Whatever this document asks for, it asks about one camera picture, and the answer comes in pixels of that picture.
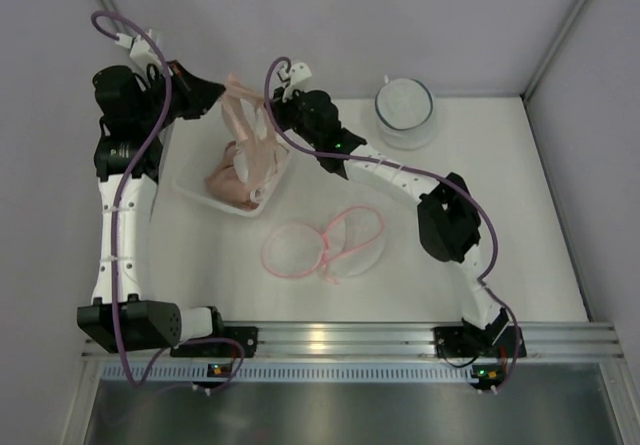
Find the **blue-trimmed mesh laundry bag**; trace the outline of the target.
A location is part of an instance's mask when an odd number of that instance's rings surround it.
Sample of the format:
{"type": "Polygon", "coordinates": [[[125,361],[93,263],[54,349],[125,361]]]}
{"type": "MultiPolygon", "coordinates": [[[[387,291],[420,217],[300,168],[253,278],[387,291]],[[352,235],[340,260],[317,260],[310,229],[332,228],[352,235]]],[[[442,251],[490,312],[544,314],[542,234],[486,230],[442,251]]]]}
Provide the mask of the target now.
{"type": "Polygon", "coordinates": [[[435,135],[435,101],[430,90],[414,78],[384,76],[374,98],[381,139],[401,150],[415,150],[435,135]]]}

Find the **pink-trimmed mesh laundry bag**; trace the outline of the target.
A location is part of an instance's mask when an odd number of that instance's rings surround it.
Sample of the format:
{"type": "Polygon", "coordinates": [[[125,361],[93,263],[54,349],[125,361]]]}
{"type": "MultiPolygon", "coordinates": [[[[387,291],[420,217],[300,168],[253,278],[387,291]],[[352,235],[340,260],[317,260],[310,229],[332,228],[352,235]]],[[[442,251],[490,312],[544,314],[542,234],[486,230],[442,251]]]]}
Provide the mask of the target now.
{"type": "Polygon", "coordinates": [[[386,225],[380,212],[355,205],[323,227],[289,222],[274,229],[262,245],[261,261],[279,278],[302,279],[317,274],[337,283],[371,269],[385,245],[386,225]]]}

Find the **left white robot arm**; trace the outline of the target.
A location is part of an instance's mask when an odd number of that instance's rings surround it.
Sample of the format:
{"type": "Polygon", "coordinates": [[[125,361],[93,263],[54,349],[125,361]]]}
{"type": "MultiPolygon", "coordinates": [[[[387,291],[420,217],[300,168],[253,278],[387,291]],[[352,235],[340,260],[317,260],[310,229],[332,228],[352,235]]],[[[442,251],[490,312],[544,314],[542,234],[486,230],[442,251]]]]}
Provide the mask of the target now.
{"type": "Polygon", "coordinates": [[[139,75],[125,65],[92,79],[102,112],[94,166],[101,196],[101,258],[91,302],[76,312],[79,328],[109,353],[179,347],[212,355],[225,327],[213,306],[182,309],[153,296],[149,260],[151,215],[160,178],[159,132],[177,119],[195,120],[223,95],[179,62],[149,64],[139,75]]]}

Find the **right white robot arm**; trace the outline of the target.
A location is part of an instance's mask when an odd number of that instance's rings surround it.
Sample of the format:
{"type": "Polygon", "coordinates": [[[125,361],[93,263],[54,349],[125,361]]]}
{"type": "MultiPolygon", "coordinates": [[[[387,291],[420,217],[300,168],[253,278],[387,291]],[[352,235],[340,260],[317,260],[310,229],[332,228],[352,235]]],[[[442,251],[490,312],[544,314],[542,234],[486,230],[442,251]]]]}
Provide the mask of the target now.
{"type": "Polygon", "coordinates": [[[481,262],[480,229],[488,229],[493,245],[498,243],[497,233],[464,179],[392,161],[342,125],[337,106],[324,91],[287,94],[279,87],[266,91],[265,98],[277,132],[301,138],[298,150],[313,156],[326,172],[369,186],[415,211],[419,243],[432,259],[447,266],[461,315],[457,336],[441,341],[441,356],[491,357],[504,350],[499,342],[508,338],[513,344],[507,354],[522,357],[524,340],[517,319],[486,283],[498,252],[491,252],[488,264],[481,262]]]}

